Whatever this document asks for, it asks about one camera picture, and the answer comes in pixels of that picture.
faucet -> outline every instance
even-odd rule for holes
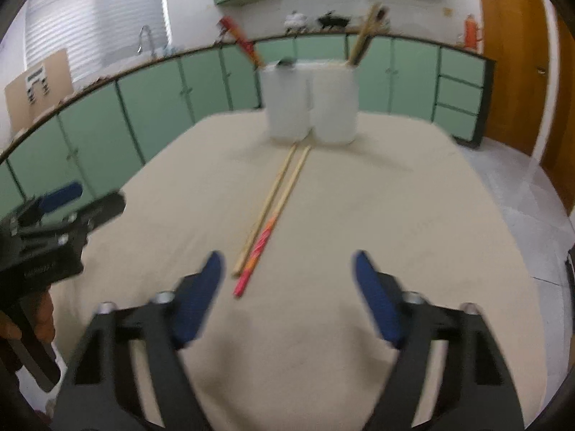
[[[156,50],[153,47],[152,30],[150,29],[148,24],[143,26],[142,29],[140,30],[140,35],[138,38],[138,40],[140,42],[140,46],[138,47],[138,54],[142,53],[142,34],[144,33],[144,31],[146,31],[146,33],[148,34],[148,40],[150,42],[150,48],[152,49],[152,58],[156,59]]]

gray tile floor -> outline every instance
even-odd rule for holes
[[[460,147],[499,205],[525,266],[535,279],[545,333],[545,404],[567,374],[572,316],[564,260],[575,231],[545,172],[531,157],[491,139]]]

orange bottle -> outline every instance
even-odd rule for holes
[[[478,42],[483,40],[483,34],[479,36],[479,26],[477,25],[477,21],[475,17],[470,14],[467,19],[465,19],[465,48],[467,50],[477,51]]]

window blinds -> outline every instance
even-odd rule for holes
[[[66,48],[74,81],[134,56],[143,25],[156,48],[168,43],[162,0],[28,0],[28,67]],[[149,50],[144,37],[144,50]]]

table surface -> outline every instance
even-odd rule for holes
[[[99,302],[145,303],[218,249],[224,282],[181,356],[214,429],[361,429],[397,355],[354,283],[352,256],[364,249],[436,305],[481,306],[530,422],[546,387],[543,325],[497,206],[434,125],[368,113],[358,121],[351,145],[312,149],[239,300],[229,272],[289,145],[268,139],[262,112],[212,116],[181,135],[124,187],[126,210],[90,237],[83,275],[53,286],[64,358]],[[445,352],[436,343],[417,422],[436,396]],[[145,371],[142,345],[134,351]],[[147,417],[160,423],[150,379],[138,379]]]

